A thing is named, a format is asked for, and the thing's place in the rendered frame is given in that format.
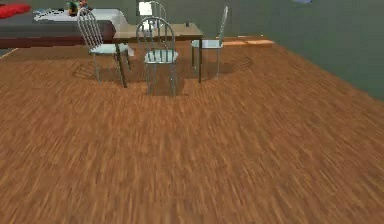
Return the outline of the grey metal spindle-back chair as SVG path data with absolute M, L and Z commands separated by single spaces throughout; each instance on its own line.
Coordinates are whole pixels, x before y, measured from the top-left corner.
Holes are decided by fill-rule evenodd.
M 158 0 L 144 1 L 139 3 L 139 15 L 145 30 L 155 29 L 161 27 L 163 22 L 154 20 L 154 17 L 166 19 L 166 10 Z
M 217 39 L 199 39 L 191 41 L 191 56 L 192 56 L 192 65 L 194 70 L 199 73 L 199 78 L 201 76 L 201 65 L 202 65 L 202 50 L 215 50 L 216 51 L 216 62 L 219 62 L 220 59 L 220 49 L 223 47 L 223 37 L 225 31 L 225 24 L 228 17 L 229 7 L 225 6 L 223 10 L 223 15 L 220 24 L 220 32 Z M 216 76 L 219 76 L 220 64 L 217 64 Z
M 179 54 L 176 51 L 176 37 L 171 25 L 161 17 L 145 17 L 136 27 L 136 38 L 139 44 L 143 44 L 144 48 L 143 62 L 147 93 L 151 94 L 154 89 L 157 66 L 169 65 L 171 92 L 175 95 L 176 61 Z
M 86 46 L 89 49 L 89 53 L 93 56 L 93 64 L 97 80 L 100 81 L 100 73 L 96 56 L 112 55 L 117 63 L 120 80 L 123 85 L 126 85 L 125 76 L 123 74 L 121 55 L 125 55 L 127 67 L 131 68 L 129 57 L 134 55 L 134 51 L 126 43 L 105 43 L 99 27 L 99 23 L 95 15 L 89 9 L 81 8 L 77 13 L 76 19 L 80 33 Z

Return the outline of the brown wooden dining table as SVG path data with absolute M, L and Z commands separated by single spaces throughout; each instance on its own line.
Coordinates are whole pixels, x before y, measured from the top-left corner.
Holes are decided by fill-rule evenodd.
M 203 38 L 203 32 L 194 24 L 190 23 L 190 27 L 184 24 L 170 24 L 174 30 L 176 42 L 177 41 L 192 41 Z M 138 43 L 136 38 L 137 25 L 125 25 L 120 31 L 116 31 L 113 36 L 113 43 Z

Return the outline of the colourful toy figure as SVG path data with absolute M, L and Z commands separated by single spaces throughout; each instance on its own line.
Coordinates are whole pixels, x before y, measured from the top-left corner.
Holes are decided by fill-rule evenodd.
M 88 0 L 66 0 L 68 14 L 76 16 L 78 11 L 82 8 L 88 8 Z

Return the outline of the dark grey bed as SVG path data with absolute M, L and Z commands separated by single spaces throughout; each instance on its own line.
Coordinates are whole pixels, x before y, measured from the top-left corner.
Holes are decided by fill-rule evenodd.
M 0 49 L 84 45 L 77 18 L 64 11 L 0 19 Z

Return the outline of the red pillow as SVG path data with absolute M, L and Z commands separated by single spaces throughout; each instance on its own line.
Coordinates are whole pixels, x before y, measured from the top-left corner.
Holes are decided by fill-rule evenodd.
M 23 14 L 29 12 L 31 6 L 25 3 L 0 3 L 0 19 L 10 18 L 17 14 Z

